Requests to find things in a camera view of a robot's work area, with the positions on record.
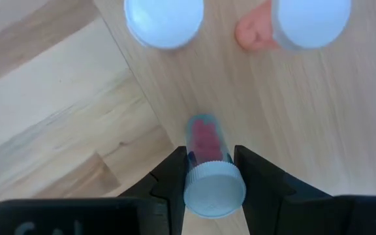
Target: white screw cap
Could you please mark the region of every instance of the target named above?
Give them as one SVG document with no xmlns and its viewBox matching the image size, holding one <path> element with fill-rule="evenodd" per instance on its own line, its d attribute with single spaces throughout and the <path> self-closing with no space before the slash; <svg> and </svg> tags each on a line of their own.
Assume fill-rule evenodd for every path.
<svg viewBox="0 0 376 235">
<path fill-rule="evenodd" d="M 143 45 L 174 49 L 187 44 L 200 29 L 203 0 L 125 0 L 127 27 Z"/>
<path fill-rule="evenodd" d="M 345 28 L 351 0 L 273 0 L 274 39 L 286 49 L 326 46 Z"/>
<path fill-rule="evenodd" d="M 218 219 L 235 212 L 246 197 L 239 169 L 232 163 L 210 161 L 194 167 L 186 177 L 183 199 L 193 213 Z"/>
</svg>

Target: wooden table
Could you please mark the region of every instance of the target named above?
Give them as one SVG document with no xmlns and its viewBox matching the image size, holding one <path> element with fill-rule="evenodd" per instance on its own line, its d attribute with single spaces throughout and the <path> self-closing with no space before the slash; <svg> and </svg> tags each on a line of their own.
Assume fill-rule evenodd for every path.
<svg viewBox="0 0 376 235">
<path fill-rule="evenodd" d="M 175 51 L 129 34 L 122 0 L 0 0 L 0 200 L 114 196 L 212 113 L 242 144 L 332 194 L 376 194 L 376 1 L 354 1 L 321 50 L 247 53 L 238 19 L 262 1 L 207 0 Z M 247 234 L 242 211 L 186 213 L 184 234 Z"/>
</svg>

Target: light wood surface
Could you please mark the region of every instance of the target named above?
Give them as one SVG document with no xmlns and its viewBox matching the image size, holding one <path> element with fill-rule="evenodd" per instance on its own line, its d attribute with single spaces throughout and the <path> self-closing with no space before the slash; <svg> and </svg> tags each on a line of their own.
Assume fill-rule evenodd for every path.
<svg viewBox="0 0 376 235">
<path fill-rule="evenodd" d="M 159 51 L 130 36 L 122 0 L 0 0 L 0 200 L 116 196 L 199 113 L 217 116 L 230 149 L 334 195 L 376 194 L 376 1 L 353 1 L 326 48 L 247 53 L 234 26 L 260 3 L 207 0 L 197 37 Z M 241 210 L 187 211 L 183 233 L 247 227 Z"/>
</svg>

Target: white bottle cap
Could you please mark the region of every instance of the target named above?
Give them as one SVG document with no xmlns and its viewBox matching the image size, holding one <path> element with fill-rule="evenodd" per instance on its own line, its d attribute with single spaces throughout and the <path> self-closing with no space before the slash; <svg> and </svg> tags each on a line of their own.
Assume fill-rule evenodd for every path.
<svg viewBox="0 0 376 235">
<path fill-rule="evenodd" d="M 206 219 L 218 219 L 240 208 L 246 186 L 239 169 L 232 163 L 210 161 L 187 174 L 183 200 L 193 213 Z"/>
<path fill-rule="evenodd" d="M 204 17 L 203 0 L 125 0 L 127 27 L 143 45 L 174 49 L 187 44 Z"/>
<path fill-rule="evenodd" d="M 351 0 L 273 0 L 273 38 L 286 49 L 326 46 L 345 28 Z"/>
</svg>

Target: clear plastic tube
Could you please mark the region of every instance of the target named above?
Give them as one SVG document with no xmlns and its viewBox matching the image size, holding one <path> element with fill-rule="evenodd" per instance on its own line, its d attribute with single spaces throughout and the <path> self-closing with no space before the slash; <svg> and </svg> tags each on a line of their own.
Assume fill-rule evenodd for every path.
<svg viewBox="0 0 376 235">
<path fill-rule="evenodd" d="M 209 161 L 232 163 L 217 119 L 210 114 L 192 117 L 185 131 L 189 170 Z"/>
</svg>

